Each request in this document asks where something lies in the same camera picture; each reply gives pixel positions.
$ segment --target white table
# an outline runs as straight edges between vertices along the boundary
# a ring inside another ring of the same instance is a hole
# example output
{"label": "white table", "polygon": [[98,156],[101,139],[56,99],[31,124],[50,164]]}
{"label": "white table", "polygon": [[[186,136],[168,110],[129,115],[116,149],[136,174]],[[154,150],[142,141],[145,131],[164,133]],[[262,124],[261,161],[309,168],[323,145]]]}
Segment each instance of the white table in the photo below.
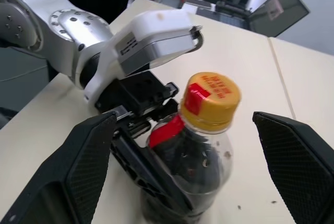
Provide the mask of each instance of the white table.
{"label": "white table", "polygon": [[[136,0],[111,25],[118,32],[146,10],[171,9],[148,0]],[[185,54],[153,73],[164,83],[175,82],[182,97],[191,75],[213,71],[233,79],[242,91],[242,102],[228,131],[234,147],[232,176],[203,217],[203,223],[294,223],[267,170],[254,111],[292,117],[268,39],[201,16],[203,47]],[[18,197],[39,165],[65,140],[71,129],[96,115],[84,102],[82,91],[58,75],[0,131],[0,218]],[[113,157],[92,223],[145,223],[136,188]]]}
{"label": "white table", "polygon": [[294,118],[334,148],[334,57],[275,38],[270,42]]}

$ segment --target yellow bottle cap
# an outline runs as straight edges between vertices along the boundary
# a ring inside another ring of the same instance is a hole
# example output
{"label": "yellow bottle cap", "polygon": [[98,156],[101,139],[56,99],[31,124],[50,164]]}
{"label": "yellow bottle cap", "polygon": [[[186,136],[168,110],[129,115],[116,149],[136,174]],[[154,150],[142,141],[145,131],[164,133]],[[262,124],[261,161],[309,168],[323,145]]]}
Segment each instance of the yellow bottle cap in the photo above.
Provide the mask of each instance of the yellow bottle cap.
{"label": "yellow bottle cap", "polygon": [[229,127],[240,102],[238,86],[216,73],[190,78],[181,102],[182,116],[196,128],[217,132]]}

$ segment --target white wall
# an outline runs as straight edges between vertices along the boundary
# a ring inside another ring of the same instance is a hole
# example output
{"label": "white wall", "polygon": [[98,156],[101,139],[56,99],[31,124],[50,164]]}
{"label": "white wall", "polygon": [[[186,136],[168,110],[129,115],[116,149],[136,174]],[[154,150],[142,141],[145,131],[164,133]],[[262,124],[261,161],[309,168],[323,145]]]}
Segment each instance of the white wall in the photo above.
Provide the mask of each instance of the white wall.
{"label": "white wall", "polygon": [[[253,11],[266,0],[250,0]],[[311,13],[279,39],[334,55],[334,0],[302,0]]]}

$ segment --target dark liquid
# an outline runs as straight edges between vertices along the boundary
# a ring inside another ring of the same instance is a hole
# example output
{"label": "dark liquid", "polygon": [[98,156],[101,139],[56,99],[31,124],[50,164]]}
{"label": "dark liquid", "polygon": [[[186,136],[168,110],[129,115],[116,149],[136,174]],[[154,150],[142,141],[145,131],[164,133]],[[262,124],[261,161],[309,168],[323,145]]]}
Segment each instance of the dark liquid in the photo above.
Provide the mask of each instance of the dark liquid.
{"label": "dark liquid", "polygon": [[189,216],[180,216],[176,212],[164,206],[156,198],[145,191],[141,191],[141,210],[144,218],[154,224],[197,224],[202,213]]}
{"label": "dark liquid", "polygon": [[179,188],[189,198],[194,211],[182,216],[157,198],[142,192],[144,217],[159,224],[196,224],[213,203],[220,188],[222,167],[217,151],[207,140],[184,128],[176,136],[152,149],[169,170]]}

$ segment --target bottle neck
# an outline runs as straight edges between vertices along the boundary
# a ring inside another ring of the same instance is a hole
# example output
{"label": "bottle neck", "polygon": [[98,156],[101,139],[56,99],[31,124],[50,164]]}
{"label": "bottle neck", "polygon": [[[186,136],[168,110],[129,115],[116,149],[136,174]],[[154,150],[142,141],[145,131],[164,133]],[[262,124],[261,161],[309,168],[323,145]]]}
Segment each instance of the bottle neck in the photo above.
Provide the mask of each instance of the bottle neck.
{"label": "bottle neck", "polygon": [[206,130],[197,128],[193,124],[191,124],[187,120],[187,118],[182,114],[182,112],[180,110],[180,106],[178,108],[178,114],[181,117],[182,121],[184,122],[185,127],[187,127],[192,132],[194,132],[194,133],[196,133],[196,134],[198,134],[200,136],[203,136],[203,137],[209,137],[209,136],[212,136],[212,135],[221,134],[221,133],[226,132],[229,129],[229,127],[226,127],[226,128],[224,128],[222,130],[219,130],[219,131],[214,131],[214,132],[213,131],[206,131]]}

